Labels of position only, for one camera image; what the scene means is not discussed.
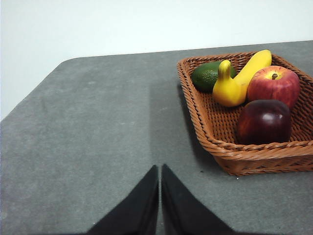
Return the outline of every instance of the apple stem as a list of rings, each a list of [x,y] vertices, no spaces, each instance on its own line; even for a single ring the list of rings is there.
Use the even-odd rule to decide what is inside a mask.
[[[273,73],[272,80],[275,80],[275,78],[277,78],[277,77],[278,77],[278,75],[276,73]]]

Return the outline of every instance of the white wall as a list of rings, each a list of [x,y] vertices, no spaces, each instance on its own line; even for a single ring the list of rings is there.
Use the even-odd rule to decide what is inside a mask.
[[[311,0],[2,0],[1,119],[64,60],[312,40],[312,10]]]

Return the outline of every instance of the basket rim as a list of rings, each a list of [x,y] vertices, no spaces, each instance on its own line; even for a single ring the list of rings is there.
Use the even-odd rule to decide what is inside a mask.
[[[313,156],[313,140],[311,141],[290,141],[290,142],[272,142],[268,144],[235,144],[225,142],[214,138],[213,133],[209,130],[206,123],[202,121],[203,117],[201,112],[197,110],[197,104],[195,102],[195,94],[190,88],[191,84],[188,82],[190,76],[186,71],[186,63],[194,61],[214,61],[215,57],[238,57],[253,55],[257,51],[238,52],[238,53],[224,53],[216,55],[203,55],[186,57],[178,61],[177,69],[181,82],[181,87],[189,113],[191,115],[192,123],[195,127],[197,138],[205,150],[210,152],[215,157],[221,157],[228,160],[261,160],[261,159],[279,159],[293,156]],[[276,54],[272,54],[272,57],[279,60],[284,64],[284,67],[294,71],[299,76],[305,78],[306,82],[313,83],[313,78],[299,70],[290,62],[286,61],[283,57]]]

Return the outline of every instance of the banana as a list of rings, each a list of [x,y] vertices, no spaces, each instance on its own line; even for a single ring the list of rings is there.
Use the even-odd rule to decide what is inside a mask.
[[[231,78],[230,61],[222,61],[218,70],[218,79],[213,88],[213,98],[226,107],[234,107],[244,103],[248,85],[254,74],[258,70],[270,66],[271,63],[271,52],[267,49],[259,51],[250,58],[237,76]]]

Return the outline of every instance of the dark red apple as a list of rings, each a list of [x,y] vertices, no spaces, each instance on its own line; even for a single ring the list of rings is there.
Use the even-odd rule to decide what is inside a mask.
[[[268,66],[255,73],[248,89],[248,101],[257,99],[278,99],[294,107],[300,93],[298,75],[282,66]]]
[[[240,144],[288,142],[291,136],[289,107],[277,99],[258,99],[243,108],[237,125]]]

